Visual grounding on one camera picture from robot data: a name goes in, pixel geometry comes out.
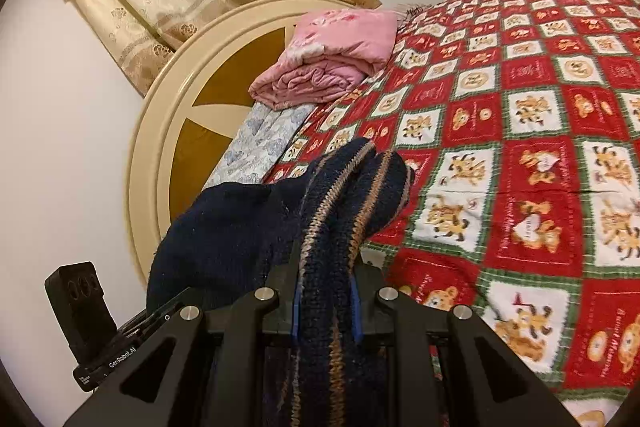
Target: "pink blanket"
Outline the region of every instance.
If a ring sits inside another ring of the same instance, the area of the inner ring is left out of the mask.
[[[386,65],[397,27],[396,14],[386,10],[303,15],[287,49],[249,94],[276,110],[337,100]]]

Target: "curved headboard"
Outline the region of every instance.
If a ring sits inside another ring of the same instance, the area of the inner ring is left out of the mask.
[[[298,18],[348,6],[338,0],[246,4],[198,31],[162,69],[138,119],[126,176],[126,220],[143,284],[172,219],[200,193],[253,105],[249,85],[276,62]]]

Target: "metal screw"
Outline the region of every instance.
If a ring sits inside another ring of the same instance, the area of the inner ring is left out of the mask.
[[[398,298],[398,290],[391,288],[391,286],[385,286],[378,290],[378,295],[383,301],[395,301]]]
[[[273,296],[276,295],[271,288],[267,286],[263,286],[262,288],[258,288],[254,292],[254,296],[258,301],[268,301],[269,299],[273,299]]]
[[[453,308],[453,314],[459,318],[461,321],[466,321],[471,318],[473,312],[469,306],[465,306],[463,304],[459,304],[455,308]]]
[[[192,321],[200,315],[200,310],[196,306],[185,306],[180,310],[180,317],[186,321]]]

